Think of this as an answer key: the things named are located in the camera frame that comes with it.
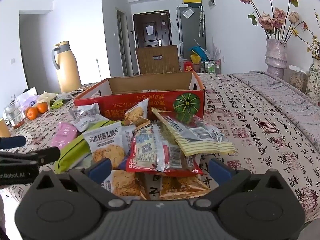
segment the red box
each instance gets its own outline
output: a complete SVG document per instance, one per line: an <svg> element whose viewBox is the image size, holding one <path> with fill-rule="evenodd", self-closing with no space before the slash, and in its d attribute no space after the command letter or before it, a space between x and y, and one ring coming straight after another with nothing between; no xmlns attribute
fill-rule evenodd
<svg viewBox="0 0 320 240"><path fill-rule="evenodd" d="M193 71L193 64L191 61L185 61L183 63L183 71Z"/></svg>
<svg viewBox="0 0 320 240"><path fill-rule="evenodd" d="M203 118L204 86L194 71L153 73L107 78L79 94L76 106L98 103L103 116L124 119L124 113L149 98L148 118L155 120L150 107L167 111L190 111Z"/></svg>

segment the glass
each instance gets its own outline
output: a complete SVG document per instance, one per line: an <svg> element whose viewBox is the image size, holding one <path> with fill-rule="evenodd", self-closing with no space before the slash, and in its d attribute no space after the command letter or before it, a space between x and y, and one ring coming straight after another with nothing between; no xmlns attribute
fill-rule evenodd
<svg viewBox="0 0 320 240"><path fill-rule="evenodd" d="M10 103L7 107L4 108L4 112L14 129L17 129L24 124L22 109L19 100Z"/></svg>

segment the pink vase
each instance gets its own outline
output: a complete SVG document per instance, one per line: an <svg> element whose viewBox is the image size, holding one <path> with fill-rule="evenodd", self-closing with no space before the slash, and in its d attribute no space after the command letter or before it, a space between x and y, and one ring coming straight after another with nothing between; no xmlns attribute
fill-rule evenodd
<svg viewBox="0 0 320 240"><path fill-rule="evenodd" d="M288 46L285 42L276 39L267 39L267 52L265 63L268 72L283 79L284 69L287 68Z"/></svg>

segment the pink package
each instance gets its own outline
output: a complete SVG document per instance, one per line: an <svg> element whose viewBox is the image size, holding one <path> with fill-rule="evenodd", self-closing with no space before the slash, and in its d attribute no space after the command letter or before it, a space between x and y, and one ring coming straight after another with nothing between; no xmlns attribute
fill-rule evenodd
<svg viewBox="0 0 320 240"><path fill-rule="evenodd" d="M59 122L56 134L52 137L51 146L60 150L77 137L77 128L67 122Z"/></svg>

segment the brown door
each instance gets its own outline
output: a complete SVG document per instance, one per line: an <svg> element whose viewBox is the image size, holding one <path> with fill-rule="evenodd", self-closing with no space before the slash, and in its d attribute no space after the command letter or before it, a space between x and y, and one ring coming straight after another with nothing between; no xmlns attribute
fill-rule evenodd
<svg viewBox="0 0 320 240"><path fill-rule="evenodd" d="M169 11L133 15L138 48L171 45Z"/></svg>

